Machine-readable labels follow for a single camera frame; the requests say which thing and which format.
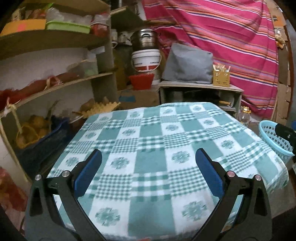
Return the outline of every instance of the gray bag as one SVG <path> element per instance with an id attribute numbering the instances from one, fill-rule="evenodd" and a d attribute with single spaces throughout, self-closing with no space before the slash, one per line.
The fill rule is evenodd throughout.
<path id="1" fill-rule="evenodd" d="M 213 54 L 174 43 L 170 49 L 162 78 L 168 81 L 211 84 L 213 81 Z"/>

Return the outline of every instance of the metal screw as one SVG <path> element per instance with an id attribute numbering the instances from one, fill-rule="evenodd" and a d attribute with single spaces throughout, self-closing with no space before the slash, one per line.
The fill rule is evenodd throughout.
<path id="1" fill-rule="evenodd" d="M 69 176 L 70 175 L 70 172 L 69 171 L 63 171 L 62 172 L 62 176 L 63 177 L 67 177 L 67 176 Z"/>
<path id="2" fill-rule="evenodd" d="M 229 177 L 234 177 L 234 176 L 235 176 L 235 173 L 234 173 L 233 171 L 228 171 L 228 172 L 227 172 L 227 175 L 228 175 Z"/>
<path id="3" fill-rule="evenodd" d="M 257 181 L 261 181 L 261 180 L 262 180 L 262 177 L 261 177 L 260 175 L 255 175 L 255 179 L 256 179 Z"/>
<path id="4" fill-rule="evenodd" d="M 39 181 L 39 180 L 41 179 L 41 177 L 42 177 L 42 176 L 41 176 L 40 174 L 38 174 L 38 175 L 36 175 L 35 180 L 36 180 L 36 181 Z"/>

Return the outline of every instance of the green tray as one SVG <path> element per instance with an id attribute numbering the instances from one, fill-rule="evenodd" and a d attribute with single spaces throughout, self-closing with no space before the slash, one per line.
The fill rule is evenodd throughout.
<path id="1" fill-rule="evenodd" d="M 60 21 L 49 21 L 45 26 L 48 30 L 64 30 L 64 31 L 73 31 L 89 34 L 90 26 L 77 24 L 77 23 L 68 23 L 68 22 L 60 22 Z"/>

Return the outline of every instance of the checkered tablecloth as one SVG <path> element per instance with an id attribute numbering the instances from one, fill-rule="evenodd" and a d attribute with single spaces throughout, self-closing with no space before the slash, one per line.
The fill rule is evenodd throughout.
<path id="1" fill-rule="evenodd" d="M 212 103 L 170 103 L 91 116 L 61 154 L 49 177 L 72 170 L 94 150 L 102 165 L 79 198 L 110 240 L 182 239 L 213 211 L 214 197 L 195 162 L 203 148 L 238 176 L 260 174 L 268 193 L 288 181 L 281 159 L 254 132 Z M 241 196 L 229 217 L 233 221 Z M 59 196 L 55 200 L 70 223 Z"/>

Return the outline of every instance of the yellow egg carton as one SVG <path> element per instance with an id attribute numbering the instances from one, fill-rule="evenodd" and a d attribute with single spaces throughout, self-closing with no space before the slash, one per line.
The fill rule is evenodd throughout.
<path id="1" fill-rule="evenodd" d="M 107 104 L 103 104 L 103 103 L 94 103 L 93 107 L 88 110 L 88 111 L 82 111 L 82 112 L 78 112 L 80 114 L 83 115 L 83 119 L 86 119 L 92 115 L 95 115 L 95 114 L 100 114 L 100 113 L 106 113 L 106 112 L 111 112 L 115 109 L 117 109 L 119 107 L 121 103 L 112 103 L 112 102 L 109 102 Z"/>

